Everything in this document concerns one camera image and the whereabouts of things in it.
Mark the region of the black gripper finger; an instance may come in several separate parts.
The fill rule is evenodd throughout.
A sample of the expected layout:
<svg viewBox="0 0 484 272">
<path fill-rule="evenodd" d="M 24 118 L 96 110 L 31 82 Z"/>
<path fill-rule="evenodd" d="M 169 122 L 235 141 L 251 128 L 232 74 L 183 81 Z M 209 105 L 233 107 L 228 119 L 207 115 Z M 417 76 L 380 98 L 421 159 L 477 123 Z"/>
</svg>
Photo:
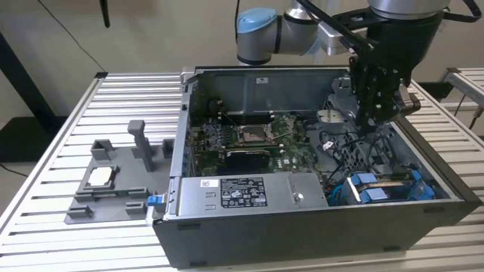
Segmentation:
<svg viewBox="0 0 484 272">
<path fill-rule="evenodd" d="M 357 132 L 360 134 L 369 134 L 373 131 L 368 121 L 375 96 L 375 68 L 357 56 L 352 56 L 348 61 L 351 69 L 351 88 L 357 103 L 355 124 L 359 127 Z"/>
<path fill-rule="evenodd" d="M 372 120 L 380 125 L 392 120 L 400 111 L 397 94 L 401 77 L 395 69 L 375 66 L 375 98 Z"/>
</svg>

